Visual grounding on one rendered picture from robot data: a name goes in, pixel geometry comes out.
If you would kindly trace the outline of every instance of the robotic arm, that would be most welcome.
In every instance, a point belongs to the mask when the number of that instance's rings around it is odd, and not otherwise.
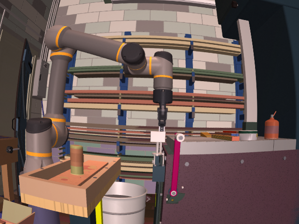
[[[45,35],[45,44],[52,50],[47,113],[44,118],[27,121],[27,159],[24,173],[53,163],[52,148],[60,147],[68,139],[63,116],[64,89],[68,63],[76,50],[124,64],[126,74],[152,75],[153,101],[159,104],[159,131],[165,130],[166,104],[172,103],[172,55],[165,51],[146,57],[136,43],[121,43],[104,37],[81,33],[67,26],[53,26]]]

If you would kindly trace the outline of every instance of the pink lever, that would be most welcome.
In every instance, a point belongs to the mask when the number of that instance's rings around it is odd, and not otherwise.
[[[184,141],[183,134],[176,133],[174,137],[174,154],[173,154],[173,167],[172,167],[172,180],[171,180],[171,196],[177,195],[178,187],[178,166],[181,142]]]

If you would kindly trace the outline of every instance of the gray wall box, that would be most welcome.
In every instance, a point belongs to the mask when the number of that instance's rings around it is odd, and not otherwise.
[[[42,100],[46,98],[47,82],[50,64],[42,59],[36,62],[32,98]]]

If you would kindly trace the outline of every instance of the striped cylinder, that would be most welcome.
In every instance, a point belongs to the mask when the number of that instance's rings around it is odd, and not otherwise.
[[[71,145],[71,174],[83,175],[83,147]]]
[[[278,139],[279,121],[274,119],[273,114],[265,122],[265,139]]]

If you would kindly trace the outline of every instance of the yellow leg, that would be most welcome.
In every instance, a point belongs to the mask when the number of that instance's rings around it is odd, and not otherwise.
[[[95,207],[95,216],[97,224],[103,224],[103,205],[102,200],[100,203]]]

